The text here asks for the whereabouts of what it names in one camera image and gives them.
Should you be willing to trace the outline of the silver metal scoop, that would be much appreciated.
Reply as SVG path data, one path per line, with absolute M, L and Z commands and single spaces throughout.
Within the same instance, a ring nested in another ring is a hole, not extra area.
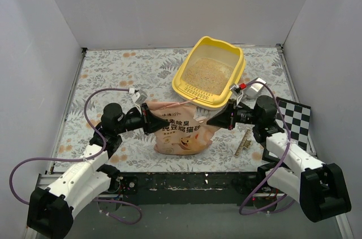
M 246 99 L 257 98 L 261 94 L 261 91 L 263 90 L 266 81 L 264 81 L 261 78 L 255 78 L 254 80 L 251 81 L 251 83 L 252 84 L 248 86 L 244 92 Z

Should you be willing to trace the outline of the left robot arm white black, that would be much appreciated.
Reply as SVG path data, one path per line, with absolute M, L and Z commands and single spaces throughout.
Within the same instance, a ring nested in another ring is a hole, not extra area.
M 120 147 L 120 135 L 135 129 L 150 134 L 168 125 L 145 103 L 127 113 L 117 103 L 106 105 L 82 156 L 45 189 L 37 187 L 32 192 L 27 225 L 48 238 L 65 238 L 84 207 L 103 192 L 113 194 L 119 190 L 120 172 L 107 161 Z

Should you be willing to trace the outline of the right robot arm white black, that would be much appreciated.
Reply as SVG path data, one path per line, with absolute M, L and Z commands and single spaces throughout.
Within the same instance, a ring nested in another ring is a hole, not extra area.
M 276 164 L 258 168 L 257 188 L 269 192 L 276 188 L 300 205 L 304 215 L 318 222 L 352 209 L 342 169 L 326 164 L 293 143 L 291 133 L 276 122 L 275 99 L 262 95 L 254 108 L 240 106 L 234 99 L 207 124 L 233 129 L 237 123 L 251 124 L 255 140 L 279 158 Z

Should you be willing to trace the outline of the pink cat litter bag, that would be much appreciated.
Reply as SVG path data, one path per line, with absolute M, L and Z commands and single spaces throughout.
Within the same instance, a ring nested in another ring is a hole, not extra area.
M 166 155 L 195 155 L 212 144 L 218 127 L 208 125 L 208 119 L 197 116 L 191 101 L 152 102 L 147 105 L 155 116 L 170 124 L 155 133 L 154 150 Z

